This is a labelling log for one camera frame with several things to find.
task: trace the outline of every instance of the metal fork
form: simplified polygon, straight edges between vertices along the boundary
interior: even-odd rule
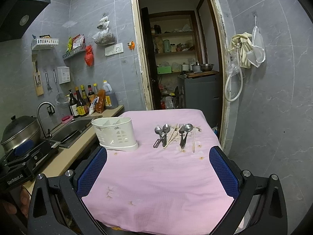
[[[184,142],[184,139],[183,139],[183,134],[184,134],[184,124],[180,124],[179,125],[179,133],[180,133],[180,136],[181,136],[181,139],[180,139],[180,146],[182,147],[182,145],[183,145],[183,142]]]

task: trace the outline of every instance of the screw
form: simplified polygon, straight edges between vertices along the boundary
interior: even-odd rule
[[[73,173],[74,172],[71,169],[69,169],[65,172],[65,176],[70,177],[71,175],[73,175]]]
[[[251,172],[248,170],[244,170],[242,174],[244,174],[245,177],[249,177],[251,175]]]
[[[38,175],[37,175],[37,179],[42,179],[43,178],[43,174],[42,173],[39,173]]]
[[[274,179],[274,180],[278,180],[277,175],[273,174],[273,175],[272,175],[272,179]]]

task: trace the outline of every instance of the faucet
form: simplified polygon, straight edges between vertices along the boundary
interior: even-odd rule
[[[40,127],[41,127],[41,130],[43,131],[43,136],[46,138],[46,139],[49,139],[52,137],[52,134],[50,133],[50,130],[48,129],[48,135],[46,135],[46,132],[44,131],[44,128],[43,128],[43,125],[42,125],[42,122],[41,122],[41,119],[40,119],[40,116],[39,116],[39,110],[40,108],[43,106],[43,105],[49,105],[49,108],[50,108],[50,111],[48,111],[49,115],[52,115],[55,113],[55,106],[49,102],[49,101],[44,101],[42,103],[39,104],[38,108],[37,108],[37,118],[38,118],[38,121],[39,121],[39,124],[40,124]]]

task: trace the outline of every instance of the stainless steel sink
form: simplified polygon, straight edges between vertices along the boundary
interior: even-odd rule
[[[70,146],[92,126],[92,124],[89,123],[96,118],[102,118],[102,116],[73,118],[70,122],[54,132],[51,140],[62,141],[67,138],[68,135],[74,133],[70,138],[64,141],[64,143],[60,144],[60,147],[70,148]]]

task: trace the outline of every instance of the beige countertop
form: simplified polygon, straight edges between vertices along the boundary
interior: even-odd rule
[[[90,117],[99,115],[102,115],[103,118],[114,117],[123,107],[124,105],[119,105],[113,110],[104,110],[101,114],[95,112]],[[90,127],[70,148],[59,147],[59,153],[47,162],[48,165],[45,165],[46,168],[41,173],[47,177],[62,175],[94,137],[96,137],[96,133],[93,127]],[[24,184],[29,193],[32,193],[34,183],[35,181],[28,181]]]

